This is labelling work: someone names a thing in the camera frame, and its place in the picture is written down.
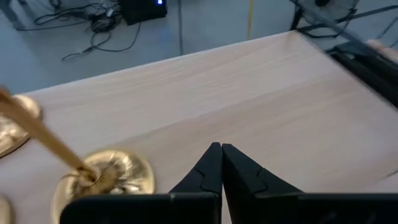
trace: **light wood tabletop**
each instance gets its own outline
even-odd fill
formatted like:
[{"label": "light wood tabletop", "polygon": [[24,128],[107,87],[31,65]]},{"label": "light wood tabletop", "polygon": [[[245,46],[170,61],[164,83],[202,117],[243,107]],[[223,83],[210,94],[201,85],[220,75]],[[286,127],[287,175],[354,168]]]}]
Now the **light wood tabletop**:
[{"label": "light wood tabletop", "polygon": [[[296,32],[37,90],[44,123],[79,155],[125,146],[168,192],[214,142],[304,192],[396,192],[398,112]],[[29,140],[0,159],[16,223],[50,223],[68,169]],[[229,223],[224,201],[223,222]]]}]

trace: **concrete floor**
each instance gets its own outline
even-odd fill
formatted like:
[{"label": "concrete floor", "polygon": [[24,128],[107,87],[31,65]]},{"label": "concrete floor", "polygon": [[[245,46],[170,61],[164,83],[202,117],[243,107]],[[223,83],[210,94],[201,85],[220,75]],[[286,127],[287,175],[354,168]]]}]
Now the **concrete floor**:
[{"label": "concrete floor", "polygon": [[[82,6],[81,0],[63,0],[71,6]],[[398,0],[361,0],[358,12],[398,4]],[[51,12],[46,0],[27,0],[29,9],[12,3],[27,27],[32,20]],[[75,60],[62,62],[67,54],[89,46],[88,24],[54,30],[18,32],[0,14],[0,83],[13,93],[21,93],[83,78],[130,68],[145,63],[179,56],[177,1],[168,1],[165,19],[143,22],[136,44],[119,53],[95,50]],[[183,0],[183,44],[186,54],[212,49],[246,40],[249,1],[243,0]],[[288,0],[256,0],[251,37],[259,38],[288,31],[294,6]],[[398,10],[351,21],[349,29],[363,39],[374,39],[387,26]],[[103,47],[123,48],[134,38],[137,26],[120,25],[113,38]],[[317,34],[328,30],[316,30]],[[398,24],[382,39],[386,44],[398,38]],[[315,43],[322,49],[343,42],[343,39],[321,39]]]}]

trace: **brass cymbal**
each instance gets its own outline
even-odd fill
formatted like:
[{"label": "brass cymbal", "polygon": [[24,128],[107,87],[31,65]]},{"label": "brass cymbal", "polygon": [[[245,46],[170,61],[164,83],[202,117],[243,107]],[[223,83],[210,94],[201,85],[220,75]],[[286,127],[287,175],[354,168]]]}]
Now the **brass cymbal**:
[{"label": "brass cymbal", "polygon": [[[34,118],[41,117],[40,106],[28,96],[13,96]],[[0,115],[0,158],[16,150],[29,139],[28,133],[18,124]]]},{"label": "brass cymbal", "polygon": [[73,170],[62,178],[52,201],[52,223],[58,224],[65,206],[72,200],[95,194],[153,194],[155,178],[149,163],[124,149],[95,152],[85,160],[97,175],[89,182]]}]

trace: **brass stick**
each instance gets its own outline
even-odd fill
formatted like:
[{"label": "brass stick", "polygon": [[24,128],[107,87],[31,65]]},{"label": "brass stick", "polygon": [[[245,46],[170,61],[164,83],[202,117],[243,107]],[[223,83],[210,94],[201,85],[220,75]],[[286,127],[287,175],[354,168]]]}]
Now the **brass stick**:
[{"label": "brass stick", "polygon": [[72,169],[76,169],[88,180],[95,181],[96,176],[92,169],[73,153],[66,144],[55,137],[54,133],[47,129],[41,121],[33,118],[21,107],[4,87],[0,88],[0,113],[24,128],[30,136],[39,140],[50,152],[54,153]]}]

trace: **fan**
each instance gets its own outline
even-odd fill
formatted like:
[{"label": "fan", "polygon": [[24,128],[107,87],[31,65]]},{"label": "fan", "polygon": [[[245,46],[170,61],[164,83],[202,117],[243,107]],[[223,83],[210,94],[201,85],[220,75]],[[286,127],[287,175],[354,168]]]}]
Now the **fan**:
[{"label": "fan", "polygon": [[[349,17],[356,12],[355,7],[358,1],[359,0],[298,0],[298,3],[312,9],[321,16],[329,18],[331,21],[335,21],[341,18],[349,19]],[[320,23],[305,12],[303,17],[311,25]]]}]

